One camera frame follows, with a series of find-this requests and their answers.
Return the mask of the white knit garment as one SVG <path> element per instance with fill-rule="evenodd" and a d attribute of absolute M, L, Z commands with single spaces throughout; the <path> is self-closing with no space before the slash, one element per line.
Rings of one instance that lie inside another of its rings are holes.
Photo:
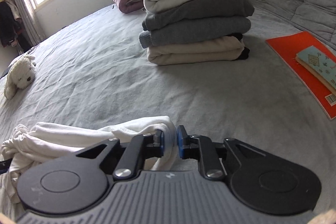
<path fill-rule="evenodd" d="M 32 128 L 19 124 L 1 145 L 1 156 L 11 160 L 3 188 L 11 203 L 19 203 L 18 178 L 29 168 L 106 139 L 117 138 L 127 143 L 136 135 L 154 134 L 158 130 L 164 137 L 163 157 L 147 160 L 145 168 L 168 170 L 178 153 L 175 125 L 168 116 L 144 117 L 98 130 L 47 122 L 38 122 Z"/>

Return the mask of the dark hanging clothes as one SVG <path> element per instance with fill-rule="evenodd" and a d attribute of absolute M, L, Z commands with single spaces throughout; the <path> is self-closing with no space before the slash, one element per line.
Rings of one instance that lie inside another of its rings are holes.
<path fill-rule="evenodd" d="M 18 45 L 23 52 L 31 48 L 25 37 L 25 28 L 16 5 L 12 0 L 1 0 L 1 45 Z"/>

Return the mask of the grey bed sheet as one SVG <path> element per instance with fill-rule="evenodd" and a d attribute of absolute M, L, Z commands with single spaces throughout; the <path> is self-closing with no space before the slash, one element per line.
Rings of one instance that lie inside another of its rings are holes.
<path fill-rule="evenodd" d="M 309 168 L 322 184 L 315 212 L 335 208 L 335 120 L 266 43 L 297 28 L 256 9 L 248 59 L 161 67 L 139 43 L 143 17 L 108 6 L 40 43 L 33 84 L 1 99 L 1 139 L 19 124 L 96 130 L 165 115 L 189 134 L 236 138 Z"/>

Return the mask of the beige folded garment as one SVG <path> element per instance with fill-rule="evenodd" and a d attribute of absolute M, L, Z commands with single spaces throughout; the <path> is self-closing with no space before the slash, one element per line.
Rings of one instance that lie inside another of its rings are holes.
<path fill-rule="evenodd" d="M 234 36 L 206 40 L 190 44 L 151 46 L 147 60 L 155 65 L 203 63 L 208 61 L 245 60 L 250 50 L 242 40 Z"/>

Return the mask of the blue-grey folded sweater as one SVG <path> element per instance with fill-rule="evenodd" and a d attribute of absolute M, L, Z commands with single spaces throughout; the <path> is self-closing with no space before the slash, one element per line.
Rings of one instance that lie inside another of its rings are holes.
<path fill-rule="evenodd" d="M 189 44 L 212 40 L 231 34 L 245 34 L 251 21 L 243 16 L 185 19 L 153 31 L 139 34 L 143 48 L 169 44 Z"/>

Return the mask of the white plush dog toy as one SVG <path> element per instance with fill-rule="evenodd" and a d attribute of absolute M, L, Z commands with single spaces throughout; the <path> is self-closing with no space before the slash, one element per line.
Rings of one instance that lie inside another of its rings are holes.
<path fill-rule="evenodd" d="M 4 87 L 4 96 L 6 99 L 12 99 L 18 89 L 25 89 L 36 76 L 36 62 L 32 55 L 23 55 L 13 63 L 7 74 L 6 84 Z"/>

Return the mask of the orange book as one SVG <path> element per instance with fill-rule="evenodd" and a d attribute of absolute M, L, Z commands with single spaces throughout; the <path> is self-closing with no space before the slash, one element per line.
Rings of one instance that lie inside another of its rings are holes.
<path fill-rule="evenodd" d="M 299 64 L 295 56 L 309 46 L 315 46 L 335 62 L 335 54 L 327 46 L 317 40 L 308 32 L 295 35 L 272 38 L 266 41 L 281 59 L 291 68 L 301 82 L 317 100 L 330 120 L 335 119 L 335 95 L 324 86 L 317 78 Z"/>

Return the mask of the light blue small book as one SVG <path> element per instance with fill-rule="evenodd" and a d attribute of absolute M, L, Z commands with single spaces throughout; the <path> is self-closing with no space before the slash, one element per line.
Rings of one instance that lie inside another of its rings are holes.
<path fill-rule="evenodd" d="M 309 46 L 295 56 L 296 61 L 335 95 L 335 62 L 315 46 Z"/>

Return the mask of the dark grey folded sweater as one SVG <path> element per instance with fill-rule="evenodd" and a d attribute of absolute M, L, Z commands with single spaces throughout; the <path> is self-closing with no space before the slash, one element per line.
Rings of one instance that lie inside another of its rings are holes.
<path fill-rule="evenodd" d="M 159 30 L 184 19 L 252 16 L 255 11 L 249 0 L 192 0 L 160 13 L 148 12 L 142 22 L 144 31 Z"/>

